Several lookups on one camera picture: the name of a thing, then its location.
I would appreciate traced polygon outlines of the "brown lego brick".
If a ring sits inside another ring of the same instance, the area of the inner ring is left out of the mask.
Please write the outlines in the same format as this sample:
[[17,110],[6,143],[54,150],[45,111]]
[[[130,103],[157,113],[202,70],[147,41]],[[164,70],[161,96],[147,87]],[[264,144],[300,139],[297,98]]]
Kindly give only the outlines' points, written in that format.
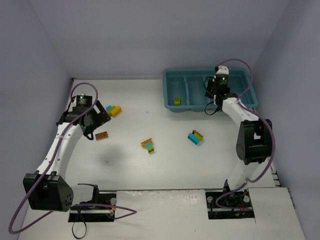
[[104,132],[100,132],[100,133],[97,133],[95,135],[95,139],[97,141],[100,141],[100,140],[103,140],[103,139],[107,139],[109,137],[108,135],[108,132],[107,131],[104,131]]

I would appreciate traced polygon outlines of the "lime green sloped lego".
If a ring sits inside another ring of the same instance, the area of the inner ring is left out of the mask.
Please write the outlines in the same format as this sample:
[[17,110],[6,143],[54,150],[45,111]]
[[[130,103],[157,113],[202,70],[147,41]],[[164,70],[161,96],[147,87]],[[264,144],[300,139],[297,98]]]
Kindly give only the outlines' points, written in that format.
[[179,96],[175,97],[173,103],[175,106],[180,106],[181,105],[181,98]]

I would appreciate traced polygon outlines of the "yellow black striped lego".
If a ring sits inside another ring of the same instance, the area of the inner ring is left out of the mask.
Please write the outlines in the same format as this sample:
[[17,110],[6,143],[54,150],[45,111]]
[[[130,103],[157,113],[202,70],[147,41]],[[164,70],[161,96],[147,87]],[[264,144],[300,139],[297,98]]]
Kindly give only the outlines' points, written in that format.
[[141,145],[142,148],[145,148],[146,145],[149,144],[149,143],[152,143],[152,138],[151,138],[151,137],[143,140],[143,141],[140,143],[140,145]]

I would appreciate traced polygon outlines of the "light blue small lego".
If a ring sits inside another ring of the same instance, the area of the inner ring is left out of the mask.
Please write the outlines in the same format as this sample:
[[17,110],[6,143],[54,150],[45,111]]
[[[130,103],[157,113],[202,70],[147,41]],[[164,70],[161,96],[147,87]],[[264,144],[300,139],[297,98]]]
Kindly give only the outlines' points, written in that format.
[[145,145],[145,148],[146,148],[146,149],[153,148],[153,144],[152,144],[151,142],[149,142],[149,143],[147,143],[147,144]]

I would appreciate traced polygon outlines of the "lime green small lego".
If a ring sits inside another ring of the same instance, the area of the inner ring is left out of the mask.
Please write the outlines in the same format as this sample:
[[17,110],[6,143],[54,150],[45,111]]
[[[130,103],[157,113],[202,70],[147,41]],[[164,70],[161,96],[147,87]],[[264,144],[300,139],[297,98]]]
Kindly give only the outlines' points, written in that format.
[[153,146],[147,147],[146,150],[147,150],[147,152],[148,152],[149,154],[151,154],[151,153],[153,153],[153,152],[155,151],[155,149],[154,149]]

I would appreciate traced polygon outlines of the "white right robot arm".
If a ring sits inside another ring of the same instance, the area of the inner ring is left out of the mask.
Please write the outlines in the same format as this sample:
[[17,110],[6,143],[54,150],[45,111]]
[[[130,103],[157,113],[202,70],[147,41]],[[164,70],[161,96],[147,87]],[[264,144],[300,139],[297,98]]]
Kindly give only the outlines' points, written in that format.
[[259,181],[270,167],[274,156],[275,139],[272,123],[246,108],[232,93],[227,73],[216,73],[208,78],[207,95],[214,99],[216,111],[227,114],[238,126],[236,154],[238,162],[230,178],[225,180],[222,198],[239,192],[247,183]]

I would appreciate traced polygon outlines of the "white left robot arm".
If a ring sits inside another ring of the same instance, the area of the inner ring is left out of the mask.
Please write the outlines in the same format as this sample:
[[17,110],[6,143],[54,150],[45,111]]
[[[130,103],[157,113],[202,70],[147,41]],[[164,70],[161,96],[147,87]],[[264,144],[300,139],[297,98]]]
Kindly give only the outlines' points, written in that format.
[[94,202],[98,187],[89,183],[69,185],[65,181],[67,166],[81,137],[94,140],[94,131],[111,120],[99,101],[92,96],[77,95],[71,111],[57,122],[57,134],[41,165],[27,173],[23,186],[33,210],[67,212],[80,203]]

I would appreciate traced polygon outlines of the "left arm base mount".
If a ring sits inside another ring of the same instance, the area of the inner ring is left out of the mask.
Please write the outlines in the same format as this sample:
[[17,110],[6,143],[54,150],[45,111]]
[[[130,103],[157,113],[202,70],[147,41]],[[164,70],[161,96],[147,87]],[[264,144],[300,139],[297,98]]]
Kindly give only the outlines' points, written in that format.
[[[115,206],[116,192],[102,192],[99,194],[98,204]],[[114,207],[103,206],[73,206],[68,214],[69,223],[110,223],[115,218]]]

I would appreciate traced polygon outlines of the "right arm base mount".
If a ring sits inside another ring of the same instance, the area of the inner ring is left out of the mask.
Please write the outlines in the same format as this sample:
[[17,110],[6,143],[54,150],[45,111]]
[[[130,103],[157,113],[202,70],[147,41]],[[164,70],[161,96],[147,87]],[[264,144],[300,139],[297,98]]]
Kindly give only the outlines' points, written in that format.
[[206,191],[205,200],[209,220],[254,219],[250,194],[248,190],[216,200],[223,195],[222,191]]

